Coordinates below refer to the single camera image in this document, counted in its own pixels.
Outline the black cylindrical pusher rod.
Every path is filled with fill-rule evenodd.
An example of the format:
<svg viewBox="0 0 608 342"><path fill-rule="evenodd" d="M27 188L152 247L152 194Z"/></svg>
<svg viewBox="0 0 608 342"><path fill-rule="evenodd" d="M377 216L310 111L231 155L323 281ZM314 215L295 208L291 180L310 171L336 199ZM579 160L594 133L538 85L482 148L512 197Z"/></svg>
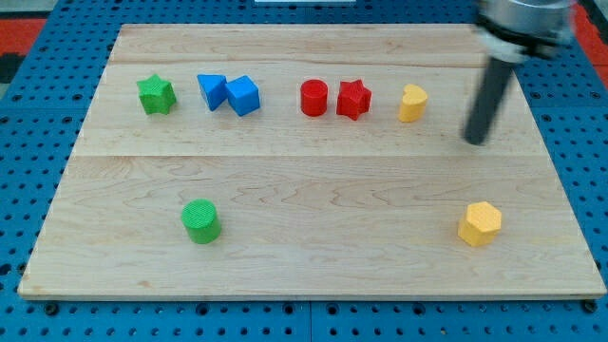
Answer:
<svg viewBox="0 0 608 342"><path fill-rule="evenodd" d="M469 110L463 138L473 145L485 143L497 117L514 65L489 57L477 94Z"/></svg>

